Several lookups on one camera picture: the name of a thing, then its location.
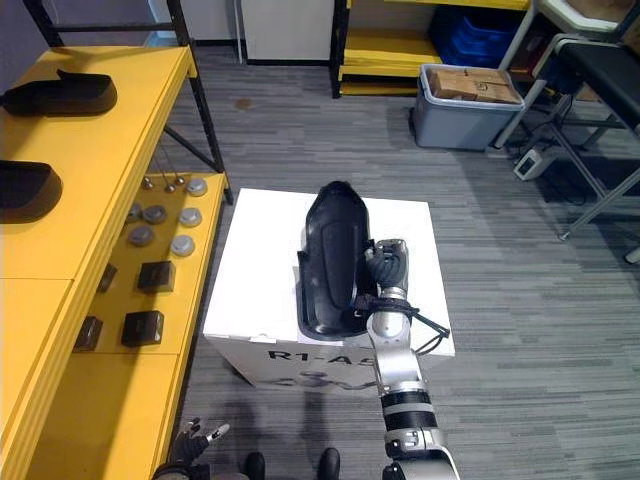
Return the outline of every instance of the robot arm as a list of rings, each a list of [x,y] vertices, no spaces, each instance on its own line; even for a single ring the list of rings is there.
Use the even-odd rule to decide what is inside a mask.
[[[394,308],[406,304],[408,250],[404,240],[382,240],[365,253],[384,306],[370,315],[367,331],[387,427],[385,450],[393,459],[383,480],[460,480],[435,413],[418,359],[411,350],[409,317]]]

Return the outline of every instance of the yellow shelving unit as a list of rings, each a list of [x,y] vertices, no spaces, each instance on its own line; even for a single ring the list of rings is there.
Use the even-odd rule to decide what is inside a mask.
[[[440,63],[422,32],[350,29],[344,50],[344,74],[416,78],[423,63]]]
[[[527,10],[529,0],[385,0],[388,3],[458,5]],[[346,0],[336,15],[332,54],[333,95],[412,95],[416,88],[383,77],[417,78],[420,65],[442,63],[425,31],[349,28],[358,1]]]
[[[389,3],[419,3],[425,5],[460,5],[464,7],[501,8],[526,10],[529,0],[384,0]]]
[[[207,182],[202,197],[188,196],[184,189],[165,193],[160,175],[151,176],[152,190],[138,192],[136,202],[143,208],[163,205],[167,220],[153,227],[156,240],[143,248],[127,241],[141,222],[121,230],[109,259],[118,272],[107,292],[96,293],[88,311],[103,322],[98,344],[93,352],[71,355],[27,479],[45,480],[51,472],[67,480],[146,479],[165,458],[226,186],[224,175],[184,174],[187,181],[193,176]],[[197,227],[179,224],[178,215],[186,207],[200,210],[203,222]],[[181,234],[190,235],[196,245],[188,257],[168,249],[171,239]],[[176,268],[173,291],[137,290],[140,265],[163,260]],[[124,316],[144,310],[163,313],[162,342],[123,346]]]
[[[93,117],[14,117],[4,111],[0,113],[3,125],[0,156],[48,163],[63,182],[62,197],[46,216],[31,223],[0,226],[3,480],[25,478],[56,391],[60,385],[64,390],[70,381],[67,377],[75,375],[66,369],[68,364],[77,362],[70,363],[70,357],[75,358],[71,350],[76,336],[107,260],[121,238],[124,218],[138,193],[169,112],[185,79],[196,75],[188,47],[57,47],[45,52],[19,83],[57,78],[58,68],[110,75],[118,101],[109,112]],[[214,177],[209,199],[217,207],[211,207],[206,221],[210,222],[207,225],[215,226],[214,218],[227,180],[224,174]],[[214,234],[211,230],[208,242]],[[200,271],[198,275],[194,294],[199,294],[204,273]],[[186,339],[190,341],[190,337],[186,333],[192,328],[193,317],[185,316],[180,321],[184,323],[185,335],[181,337],[183,342],[173,344],[174,350],[167,353],[173,355],[172,360],[167,360],[173,365],[170,393],[162,398],[164,410],[157,412],[162,414],[157,418],[161,419],[160,431],[165,436],[171,428],[171,409],[175,405],[170,395],[176,395],[175,386],[182,379],[181,356],[188,352]],[[94,352],[83,358],[91,358],[93,354],[101,355]],[[154,361],[143,363],[151,365]],[[95,368],[97,375],[101,367]],[[86,385],[98,383],[99,378],[87,377]],[[158,376],[159,394],[164,381]],[[126,401],[137,404],[136,385],[131,384],[133,390],[125,394]],[[104,395],[101,401],[109,403],[112,400],[108,397]],[[81,402],[82,398],[80,395],[76,401]],[[145,408],[144,402],[139,408]],[[83,433],[91,431],[93,421],[83,427]],[[161,439],[155,442],[154,460],[149,462],[159,458],[166,446],[163,442]],[[81,450],[78,452],[67,457],[70,462],[82,456]],[[54,470],[49,474],[48,478],[68,478]]]
[[[415,95],[417,87],[384,82],[342,82],[340,93],[343,95]]]

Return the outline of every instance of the white box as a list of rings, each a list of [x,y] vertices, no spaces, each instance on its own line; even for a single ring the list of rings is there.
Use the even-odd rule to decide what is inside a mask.
[[[316,195],[242,189],[204,324],[204,335],[256,387],[342,394],[377,393],[373,350],[364,334],[339,342],[298,328],[297,252]],[[364,198],[370,237],[402,238],[409,249],[408,300],[450,328],[429,207],[424,202]],[[411,346],[435,332],[414,320]],[[455,355],[453,335],[421,362]]]

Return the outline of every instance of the black shoe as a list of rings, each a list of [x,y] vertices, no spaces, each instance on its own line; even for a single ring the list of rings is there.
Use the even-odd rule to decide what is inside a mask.
[[[340,478],[340,453],[335,448],[322,452],[318,465],[318,480],[338,480]]]
[[[242,473],[249,477],[249,480],[265,480],[264,457],[260,452],[247,455]]]

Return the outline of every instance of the gray carpet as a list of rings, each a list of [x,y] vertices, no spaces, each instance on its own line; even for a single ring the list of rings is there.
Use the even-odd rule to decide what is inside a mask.
[[[417,148],[411,99],[332,100],[326,68],[240,66],[226,48],[198,58],[236,193],[342,179],[363,196],[429,202],[457,348],[429,384],[464,480],[640,478],[640,267],[622,260],[640,244],[629,215],[640,200],[562,243],[584,207],[546,203],[504,153]],[[172,125],[204,147],[193,112],[183,95]],[[179,168],[204,169],[163,145]],[[637,144],[611,132],[600,145]],[[232,215],[226,207],[214,275]],[[258,392],[202,337],[182,416],[231,424],[203,456],[215,472],[253,450],[270,480],[311,479],[327,446],[341,451],[346,480],[380,478],[387,462],[376,399]]]

